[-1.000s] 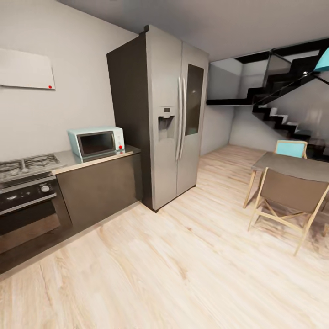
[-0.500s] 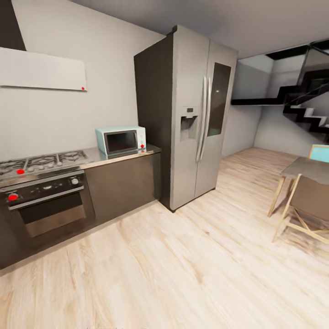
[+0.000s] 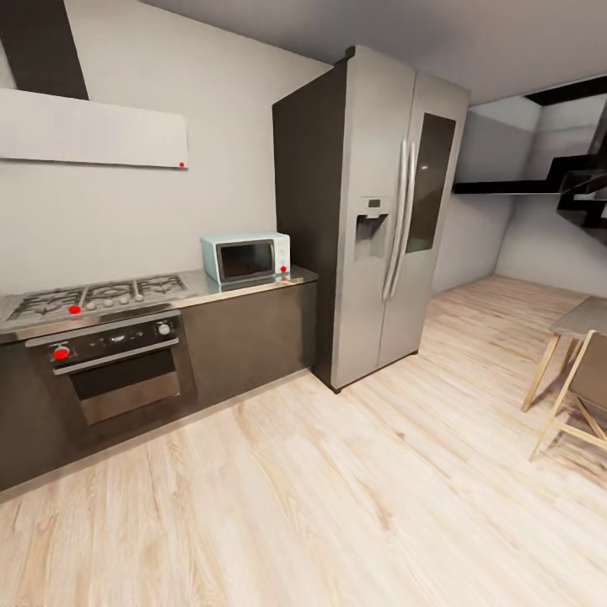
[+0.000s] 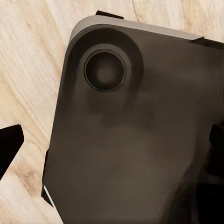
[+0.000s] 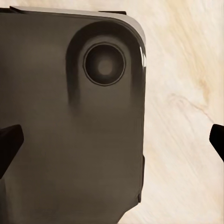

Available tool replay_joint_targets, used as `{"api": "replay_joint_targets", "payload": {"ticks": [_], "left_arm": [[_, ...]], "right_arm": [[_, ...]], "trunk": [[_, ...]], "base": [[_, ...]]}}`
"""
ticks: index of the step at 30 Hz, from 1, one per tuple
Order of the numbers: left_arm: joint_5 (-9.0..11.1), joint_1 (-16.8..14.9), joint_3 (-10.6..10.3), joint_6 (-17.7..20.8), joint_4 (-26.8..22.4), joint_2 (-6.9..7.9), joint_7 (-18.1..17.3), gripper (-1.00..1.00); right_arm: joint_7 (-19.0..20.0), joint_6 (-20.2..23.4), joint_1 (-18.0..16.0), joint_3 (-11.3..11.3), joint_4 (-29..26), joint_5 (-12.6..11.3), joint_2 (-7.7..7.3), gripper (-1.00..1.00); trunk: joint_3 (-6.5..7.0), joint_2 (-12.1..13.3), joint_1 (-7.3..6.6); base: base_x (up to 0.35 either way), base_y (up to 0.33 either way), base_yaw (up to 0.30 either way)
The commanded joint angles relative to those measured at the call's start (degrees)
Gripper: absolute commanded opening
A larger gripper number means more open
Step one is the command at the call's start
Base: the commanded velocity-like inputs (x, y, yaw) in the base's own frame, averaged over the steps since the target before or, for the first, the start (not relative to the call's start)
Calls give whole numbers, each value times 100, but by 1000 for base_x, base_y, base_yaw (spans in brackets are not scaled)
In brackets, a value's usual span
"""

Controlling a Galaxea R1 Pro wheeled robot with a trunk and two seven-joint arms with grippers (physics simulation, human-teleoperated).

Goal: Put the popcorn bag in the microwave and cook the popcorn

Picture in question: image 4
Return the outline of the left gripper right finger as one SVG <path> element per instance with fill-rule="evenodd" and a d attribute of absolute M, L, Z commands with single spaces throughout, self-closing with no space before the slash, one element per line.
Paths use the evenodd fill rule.
<path fill-rule="evenodd" d="M 224 126 L 214 124 L 210 132 L 209 140 L 224 161 Z"/>

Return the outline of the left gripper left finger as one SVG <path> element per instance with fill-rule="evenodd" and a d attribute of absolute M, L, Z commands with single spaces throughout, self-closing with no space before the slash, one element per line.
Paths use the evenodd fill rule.
<path fill-rule="evenodd" d="M 0 129 L 0 180 L 24 143 L 20 124 Z"/>

